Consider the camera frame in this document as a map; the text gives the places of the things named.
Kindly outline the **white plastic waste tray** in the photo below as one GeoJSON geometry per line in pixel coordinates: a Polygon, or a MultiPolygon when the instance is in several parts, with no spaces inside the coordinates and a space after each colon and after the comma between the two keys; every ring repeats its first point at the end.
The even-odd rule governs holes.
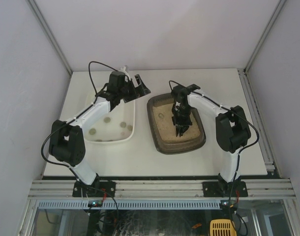
{"type": "Polygon", "coordinates": [[[86,141],[91,143],[120,143],[129,140],[135,127],[135,101],[124,103],[121,101],[111,112],[103,115],[95,122],[90,129],[94,128],[96,133],[89,134],[89,130],[84,135],[86,141]],[[111,122],[105,123],[104,118],[110,117],[111,122]],[[120,126],[121,122],[126,122],[127,126],[133,126],[132,131],[120,126]]]}

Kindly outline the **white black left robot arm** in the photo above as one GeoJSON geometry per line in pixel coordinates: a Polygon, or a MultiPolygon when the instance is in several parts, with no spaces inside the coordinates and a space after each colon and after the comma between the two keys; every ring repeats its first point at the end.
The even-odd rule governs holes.
{"type": "Polygon", "coordinates": [[[56,120],[52,124],[49,154],[55,165],[67,167],[85,185],[99,182],[98,174],[85,160],[86,145],[84,134],[104,115],[110,113],[121,101],[131,102],[150,94],[140,75],[132,79],[122,71],[113,71],[106,85],[95,94],[92,103],[67,121],[56,120]]]}

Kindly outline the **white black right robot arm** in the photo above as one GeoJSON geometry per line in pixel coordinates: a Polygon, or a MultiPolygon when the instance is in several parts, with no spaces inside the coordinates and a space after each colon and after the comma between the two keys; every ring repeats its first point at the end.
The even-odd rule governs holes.
{"type": "Polygon", "coordinates": [[[224,163],[218,174],[218,187],[222,192],[228,191],[240,177],[239,153],[251,137],[250,124],[246,120],[243,108],[224,107],[204,95],[196,84],[187,87],[177,84],[170,89],[174,99],[172,121],[176,136],[183,136],[192,125],[190,114],[193,109],[209,115],[214,120],[216,142],[224,154],[224,163]]]}

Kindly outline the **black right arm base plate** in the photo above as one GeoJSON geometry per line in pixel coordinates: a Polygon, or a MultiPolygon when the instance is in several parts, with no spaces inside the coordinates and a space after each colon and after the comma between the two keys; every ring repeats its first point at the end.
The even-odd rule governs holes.
{"type": "Polygon", "coordinates": [[[221,183],[219,181],[205,181],[202,183],[204,197],[248,197],[246,183],[221,183]]]}

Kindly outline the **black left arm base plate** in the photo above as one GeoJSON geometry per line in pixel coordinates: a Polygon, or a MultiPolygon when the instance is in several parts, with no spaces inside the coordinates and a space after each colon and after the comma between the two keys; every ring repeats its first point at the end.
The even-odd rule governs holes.
{"type": "Polygon", "coordinates": [[[73,186],[72,197],[102,198],[115,196],[116,183],[113,181],[101,181],[92,185],[85,185],[76,181],[73,186]]]}

